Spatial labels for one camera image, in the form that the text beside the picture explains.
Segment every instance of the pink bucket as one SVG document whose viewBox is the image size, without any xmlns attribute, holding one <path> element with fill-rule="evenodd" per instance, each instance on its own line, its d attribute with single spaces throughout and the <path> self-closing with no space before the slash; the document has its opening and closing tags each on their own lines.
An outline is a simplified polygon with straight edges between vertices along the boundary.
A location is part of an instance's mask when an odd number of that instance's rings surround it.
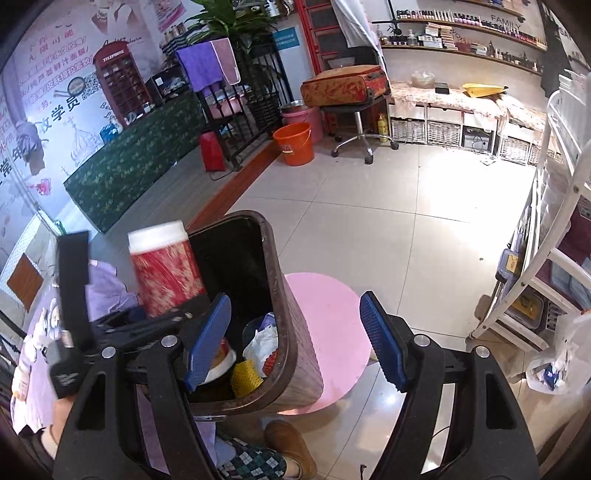
<svg viewBox="0 0 591 480">
<path fill-rule="evenodd" d="M 284 125 L 297 124 L 300 122 L 308 122 L 311 128 L 312 143 L 319 142 L 324 136 L 324 129 L 322 127 L 322 116 L 318 107 L 307 108 L 299 112 L 286 113 L 282 112 Z"/>
</svg>

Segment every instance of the person's hand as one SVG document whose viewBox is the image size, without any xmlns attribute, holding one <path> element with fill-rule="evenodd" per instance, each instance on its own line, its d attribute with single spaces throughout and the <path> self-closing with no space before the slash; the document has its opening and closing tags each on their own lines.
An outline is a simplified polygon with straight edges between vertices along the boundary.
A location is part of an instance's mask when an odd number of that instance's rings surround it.
<svg viewBox="0 0 591 480">
<path fill-rule="evenodd" d="M 53 424 L 49 429 L 51 436 L 57 444 L 60 443 L 61 434 L 64 433 L 66 420 L 70 415 L 75 401 L 76 395 L 72 395 L 71 397 L 60 398 L 53 403 Z"/>
</svg>

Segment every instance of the lace tablecloth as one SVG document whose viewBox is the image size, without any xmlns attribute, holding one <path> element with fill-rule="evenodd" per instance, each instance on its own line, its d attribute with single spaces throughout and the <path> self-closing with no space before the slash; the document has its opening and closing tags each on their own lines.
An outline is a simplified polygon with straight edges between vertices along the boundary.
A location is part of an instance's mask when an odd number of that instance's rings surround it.
<svg viewBox="0 0 591 480">
<path fill-rule="evenodd" d="M 543 132 L 546 121 L 544 112 L 526 107 L 511 95 L 496 95 L 491 98 L 472 98 L 462 90 L 449 89 L 449 95 L 436 93 L 435 89 L 413 87 L 410 82 L 391 82 L 391 100 L 395 105 L 395 116 L 406 118 L 415 105 L 431 105 L 471 112 L 482 128 L 490 129 L 498 121 L 498 132 L 502 132 L 509 120 L 535 132 Z"/>
</svg>

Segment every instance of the pink towel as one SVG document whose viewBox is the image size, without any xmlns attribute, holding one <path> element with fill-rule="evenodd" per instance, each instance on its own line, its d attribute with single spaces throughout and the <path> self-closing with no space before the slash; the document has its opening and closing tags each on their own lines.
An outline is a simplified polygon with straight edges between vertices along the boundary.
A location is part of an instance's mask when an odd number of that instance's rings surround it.
<svg viewBox="0 0 591 480">
<path fill-rule="evenodd" d="M 232 45 L 230 45 L 230 39 L 220 38 L 219 40 L 212 40 L 212 45 L 226 82 L 229 85 L 240 83 L 240 71 L 236 65 L 236 57 L 234 56 Z"/>
</svg>

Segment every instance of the trash bin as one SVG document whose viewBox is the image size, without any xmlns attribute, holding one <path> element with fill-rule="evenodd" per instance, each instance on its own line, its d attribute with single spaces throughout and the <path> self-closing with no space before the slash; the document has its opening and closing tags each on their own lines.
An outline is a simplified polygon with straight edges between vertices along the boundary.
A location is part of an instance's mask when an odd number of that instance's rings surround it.
<svg viewBox="0 0 591 480">
<path fill-rule="evenodd" d="M 271 225 L 244 210 L 189 235 L 207 294 L 226 293 L 232 319 L 226 338 L 242 357 L 242 331 L 248 322 L 274 312 L 277 361 L 263 383 L 244 397 L 190 403 L 194 416 L 254 411 L 278 412 L 311 405 L 324 385 L 306 320 L 281 272 Z"/>
</svg>

